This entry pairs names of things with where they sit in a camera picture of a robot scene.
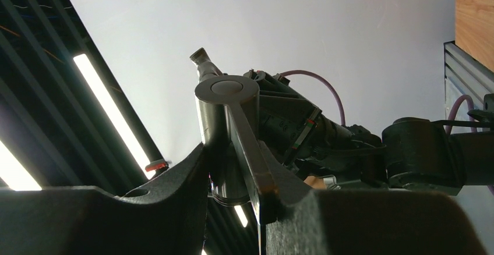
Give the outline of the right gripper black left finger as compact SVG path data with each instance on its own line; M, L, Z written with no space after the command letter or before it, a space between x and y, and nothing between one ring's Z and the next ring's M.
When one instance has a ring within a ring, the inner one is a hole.
M200 254L208 170L198 145L125 196L94 186L1 191L2 254Z

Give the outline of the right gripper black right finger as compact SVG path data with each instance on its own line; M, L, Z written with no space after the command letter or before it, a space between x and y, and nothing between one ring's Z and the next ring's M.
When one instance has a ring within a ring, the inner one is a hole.
M259 147L279 188L267 254L485 254L472 224L442 193L319 190Z

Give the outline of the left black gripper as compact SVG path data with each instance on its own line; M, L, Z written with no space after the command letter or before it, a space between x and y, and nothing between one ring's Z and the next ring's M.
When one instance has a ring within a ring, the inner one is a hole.
M250 70L243 74L259 86L259 139L290 165L308 144L321 109L289 86L280 74Z

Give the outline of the grey faucet with lever handle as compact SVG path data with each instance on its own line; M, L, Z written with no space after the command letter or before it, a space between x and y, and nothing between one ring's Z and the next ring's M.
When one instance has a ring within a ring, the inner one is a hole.
M213 77L223 76L223 72L211 61L206 50L201 47L189 59L196 65L199 83Z

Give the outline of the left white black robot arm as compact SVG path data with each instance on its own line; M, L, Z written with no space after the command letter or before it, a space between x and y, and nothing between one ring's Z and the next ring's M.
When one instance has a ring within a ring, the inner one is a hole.
M286 73L245 73L260 88L259 136L278 162L301 179L332 189L440 191L493 185L493 95L469 120L401 118L372 134L326 118L289 85Z

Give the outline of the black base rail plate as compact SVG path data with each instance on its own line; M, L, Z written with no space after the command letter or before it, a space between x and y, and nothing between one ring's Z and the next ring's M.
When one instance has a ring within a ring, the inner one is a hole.
M453 42L444 44L444 92L446 119L474 121L476 109L493 120L493 72Z

